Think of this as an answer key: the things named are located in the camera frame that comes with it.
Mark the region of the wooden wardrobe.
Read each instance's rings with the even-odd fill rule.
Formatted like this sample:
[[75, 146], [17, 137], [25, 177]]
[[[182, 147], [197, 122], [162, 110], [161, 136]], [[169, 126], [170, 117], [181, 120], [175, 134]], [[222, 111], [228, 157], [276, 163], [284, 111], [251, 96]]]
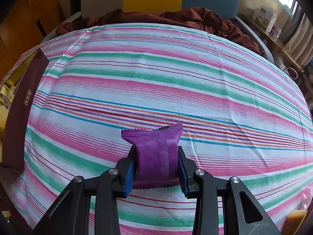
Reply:
[[1, 22], [1, 79], [64, 20], [59, 0], [17, 0]]

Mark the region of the white box on sill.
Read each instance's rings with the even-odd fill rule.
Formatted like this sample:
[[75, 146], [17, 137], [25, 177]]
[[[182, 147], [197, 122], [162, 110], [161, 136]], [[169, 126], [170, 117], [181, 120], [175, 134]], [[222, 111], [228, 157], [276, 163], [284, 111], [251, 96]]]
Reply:
[[266, 32], [271, 32], [276, 18], [277, 12], [268, 6], [262, 6], [255, 10], [252, 16], [252, 20], [265, 28]]

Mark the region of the purple snack packet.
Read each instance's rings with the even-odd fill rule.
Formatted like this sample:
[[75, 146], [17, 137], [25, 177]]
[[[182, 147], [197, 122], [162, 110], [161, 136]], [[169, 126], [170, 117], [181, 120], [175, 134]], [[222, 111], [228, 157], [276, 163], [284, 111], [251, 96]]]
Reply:
[[172, 187], [178, 180], [178, 143], [183, 132], [181, 123], [158, 129], [125, 129], [121, 137], [134, 145], [137, 172], [134, 189]]

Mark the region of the gold tin box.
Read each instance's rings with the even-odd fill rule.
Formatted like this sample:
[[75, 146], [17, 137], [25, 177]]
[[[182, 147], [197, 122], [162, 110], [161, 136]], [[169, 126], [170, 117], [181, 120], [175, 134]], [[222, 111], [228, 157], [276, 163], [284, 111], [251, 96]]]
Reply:
[[30, 56], [30, 64], [21, 76], [2, 139], [1, 166], [22, 170], [24, 167], [24, 139], [34, 95], [49, 63], [48, 58], [38, 49]]

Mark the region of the yellow sponge cake near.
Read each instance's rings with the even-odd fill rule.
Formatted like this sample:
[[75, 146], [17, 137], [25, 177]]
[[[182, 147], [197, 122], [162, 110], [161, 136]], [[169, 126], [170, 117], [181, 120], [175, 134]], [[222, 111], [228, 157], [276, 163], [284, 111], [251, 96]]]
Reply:
[[285, 224], [282, 228], [282, 235], [295, 235], [300, 226], [302, 225], [307, 215], [306, 210], [294, 210], [291, 212], [285, 220]]

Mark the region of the maroon blanket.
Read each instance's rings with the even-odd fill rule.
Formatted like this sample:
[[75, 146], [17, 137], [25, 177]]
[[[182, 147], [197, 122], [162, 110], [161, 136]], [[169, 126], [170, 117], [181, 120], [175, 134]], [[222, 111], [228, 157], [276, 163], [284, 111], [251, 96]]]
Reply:
[[118, 23], [157, 23], [197, 29], [230, 40], [258, 55], [261, 54], [257, 43], [244, 34], [234, 23], [221, 18], [204, 7], [192, 7], [162, 14], [125, 12], [122, 9], [116, 9], [101, 17], [86, 17], [61, 23], [56, 28], [56, 35], [62, 36], [72, 31]]

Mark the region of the wooden window ledge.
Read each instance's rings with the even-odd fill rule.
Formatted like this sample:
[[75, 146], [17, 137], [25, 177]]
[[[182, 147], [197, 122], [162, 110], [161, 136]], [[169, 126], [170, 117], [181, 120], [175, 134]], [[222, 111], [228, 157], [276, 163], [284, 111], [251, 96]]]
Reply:
[[278, 37], [267, 32], [261, 25], [243, 14], [240, 14], [239, 18], [263, 41], [273, 56], [274, 64], [279, 69], [288, 74], [293, 80], [299, 80], [305, 77], [304, 70], [284, 50], [284, 44]]

